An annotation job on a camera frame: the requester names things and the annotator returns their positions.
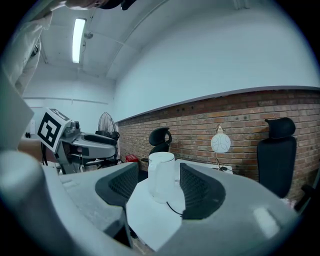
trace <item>fluorescent ceiling light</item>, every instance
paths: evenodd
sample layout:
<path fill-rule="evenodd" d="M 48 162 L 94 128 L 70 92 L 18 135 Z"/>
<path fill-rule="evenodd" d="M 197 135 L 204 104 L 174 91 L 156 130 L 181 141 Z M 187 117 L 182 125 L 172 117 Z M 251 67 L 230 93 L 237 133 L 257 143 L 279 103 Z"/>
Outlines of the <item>fluorescent ceiling light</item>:
<path fill-rule="evenodd" d="M 80 62 L 80 47 L 82 35 L 84 33 L 86 20 L 83 18 L 77 18 L 74 23 L 73 40 L 72 40 L 72 62 Z"/>

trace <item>white wall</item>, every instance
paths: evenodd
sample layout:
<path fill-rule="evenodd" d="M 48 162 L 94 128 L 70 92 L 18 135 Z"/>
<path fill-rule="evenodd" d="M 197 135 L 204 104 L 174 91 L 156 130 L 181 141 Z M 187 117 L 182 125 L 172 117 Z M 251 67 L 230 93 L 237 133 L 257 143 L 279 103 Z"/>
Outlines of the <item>white wall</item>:
<path fill-rule="evenodd" d="M 304 38 L 273 8 L 212 10 L 160 36 L 117 82 L 114 120 L 232 91 L 319 87 Z"/>
<path fill-rule="evenodd" d="M 42 64 L 23 97 L 34 111 L 36 131 L 43 115 L 41 107 L 49 107 L 79 121 L 81 131 L 94 133 L 104 112 L 113 115 L 114 85 L 105 79 Z"/>

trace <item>ceiling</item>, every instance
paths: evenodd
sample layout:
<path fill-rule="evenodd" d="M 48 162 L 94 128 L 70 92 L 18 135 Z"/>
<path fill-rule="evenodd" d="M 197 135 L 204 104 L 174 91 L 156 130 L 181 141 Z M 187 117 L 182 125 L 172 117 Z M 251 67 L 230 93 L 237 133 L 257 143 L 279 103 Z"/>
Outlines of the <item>ceiling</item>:
<path fill-rule="evenodd" d="M 128 10 L 71 10 L 53 12 L 49 30 L 41 35 L 41 62 L 116 81 L 126 72 L 142 49 L 173 24 L 190 15 L 233 6 L 232 0 L 137 0 Z M 72 39 L 75 20 L 87 20 L 80 63 L 72 62 Z"/>

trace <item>table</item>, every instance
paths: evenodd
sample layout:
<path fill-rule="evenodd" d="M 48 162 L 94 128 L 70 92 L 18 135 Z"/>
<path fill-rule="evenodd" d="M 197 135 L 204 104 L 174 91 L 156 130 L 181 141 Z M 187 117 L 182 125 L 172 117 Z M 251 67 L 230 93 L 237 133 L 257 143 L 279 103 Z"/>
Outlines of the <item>table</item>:
<path fill-rule="evenodd" d="M 185 210 L 185 197 L 180 188 L 180 164 L 200 165 L 217 168 L 215 164 L 198 163 L 178 159 L 175 161 L 175 185 L 170 206 L 178 213 Z M 227 173 L 232 173 L 231 166 Z M 180 215 L 172 211 L 166 203 L 154 201 L 148 190 L 148 179 L 139 182 L 126 204 L 127 221 L 139 239 L 154 251 L 164 245 L 182 224 Z"/>

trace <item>red brick wall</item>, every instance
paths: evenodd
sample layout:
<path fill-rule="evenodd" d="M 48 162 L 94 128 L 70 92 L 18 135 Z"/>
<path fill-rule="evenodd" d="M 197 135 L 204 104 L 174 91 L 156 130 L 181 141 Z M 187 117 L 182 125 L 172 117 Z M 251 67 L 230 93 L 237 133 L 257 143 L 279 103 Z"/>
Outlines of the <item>red brick wall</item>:
<path fill-rule="evenodd" d="M 265 119 L 291 118 L 296 126 L 297 151 L 288 197 L 299 199 L 300 187 L 312 184 L 320 159 L 320 92 L 279 90 L 240 93 L 181 104 L 119 122 L 121 159 L 129 154 L 147 158 L 153 148 L 149 134 L 170 127 L 170 152 L 179 159 L 214 163 L 211 138 L 219 123 L 231 139 L 227 153 L 217 154 L 220 163 L 239 175 L 258 180 L 257 144 L 268 138 Z M 140 163 L 147 171 L 148 165 Z"/>

